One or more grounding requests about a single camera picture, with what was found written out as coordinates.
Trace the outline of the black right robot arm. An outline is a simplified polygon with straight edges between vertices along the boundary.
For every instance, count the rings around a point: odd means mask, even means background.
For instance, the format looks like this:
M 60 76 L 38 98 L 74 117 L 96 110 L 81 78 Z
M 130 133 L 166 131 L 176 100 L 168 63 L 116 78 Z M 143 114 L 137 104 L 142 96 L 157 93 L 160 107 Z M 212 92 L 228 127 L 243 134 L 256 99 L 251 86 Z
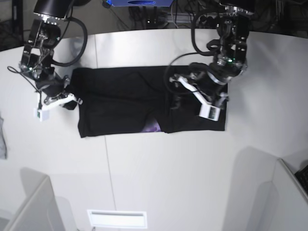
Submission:
M 7 69 L 20 74 L 38 93 L 38 111 L 50 110 L 61 106 L 74 110 L 83 101 L 68 90 L 69 77 L 61 77 L 55 72 L 55 67 L 70 67 L 77 63 L 88 42 L 88 31 L 82 21 L 72 16 L 75 6 L 73 0 L 38 0 L 34 14 L 38 16 L 33 21 L 27 42 L 19 64 L 19 70 L 8 66 Z M 79 54 L 67 63 L 53 59 L 54 49 L 61 42 L 64 33 L 59 24 L 61 21 L 78 24 L 83 31 L 83 43 Z

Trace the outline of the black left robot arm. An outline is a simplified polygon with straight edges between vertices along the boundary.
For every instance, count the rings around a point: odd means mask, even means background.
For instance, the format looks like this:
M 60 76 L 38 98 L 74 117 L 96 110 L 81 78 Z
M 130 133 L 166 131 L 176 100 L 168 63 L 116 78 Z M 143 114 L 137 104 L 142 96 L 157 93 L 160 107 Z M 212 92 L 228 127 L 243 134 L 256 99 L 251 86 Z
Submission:
M 212 21 L 219 38 L 209 41 L 207 50 L 202 51 L 196 43 L 196 30 L 213 13 L 216 16 Z M 221 109 L 229 100 L 226 86 L 247 67 L 247 39 L 254 13 L 253 0 L 220 0 L 216 6 L 198 11 L 190 29 L 193 54 L 212 57 L 213 60 L 209 64 L 189 64 L 188 74 L 171 74 L 171 65 L 168 65 L 164 72 L 167 91 L 178 96 L 201 96 L 206 105 Z

